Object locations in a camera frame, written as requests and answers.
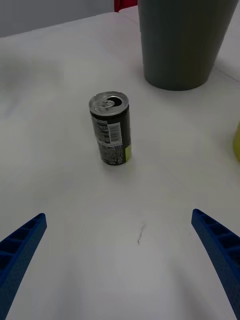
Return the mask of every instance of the wall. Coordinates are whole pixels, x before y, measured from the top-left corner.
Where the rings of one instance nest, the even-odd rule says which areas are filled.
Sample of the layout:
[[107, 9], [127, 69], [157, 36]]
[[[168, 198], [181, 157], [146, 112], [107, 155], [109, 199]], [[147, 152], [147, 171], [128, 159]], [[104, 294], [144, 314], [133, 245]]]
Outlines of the wall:
[[114, 0], [0, 0], [0, 37], [114, 11]]

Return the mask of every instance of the gray trash can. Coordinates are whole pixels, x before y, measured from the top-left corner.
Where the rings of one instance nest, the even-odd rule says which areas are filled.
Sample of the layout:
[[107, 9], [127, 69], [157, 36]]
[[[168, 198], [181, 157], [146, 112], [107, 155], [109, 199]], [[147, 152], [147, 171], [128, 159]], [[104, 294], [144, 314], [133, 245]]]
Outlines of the gray trash can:
[[138, 0], [146, 80], [165, 90], [204, 84], [238, 0]]

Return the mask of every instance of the table surface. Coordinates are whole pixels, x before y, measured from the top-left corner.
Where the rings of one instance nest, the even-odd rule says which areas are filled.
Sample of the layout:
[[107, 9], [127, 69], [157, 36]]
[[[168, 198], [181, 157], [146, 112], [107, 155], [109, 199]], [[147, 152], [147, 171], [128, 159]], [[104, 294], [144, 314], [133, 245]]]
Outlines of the table surface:
[[[238, 79], [214, 67], [195, 90], [149, 85], [138, 24], [121, 13], [0, 48], [1, 239], [47, 218], [8, 320], [234, 320], [191, 216], [240, 235]], [[101, 162], [88, 109], [112, 90], [130, 101], [133, 156], [119, 167]]]

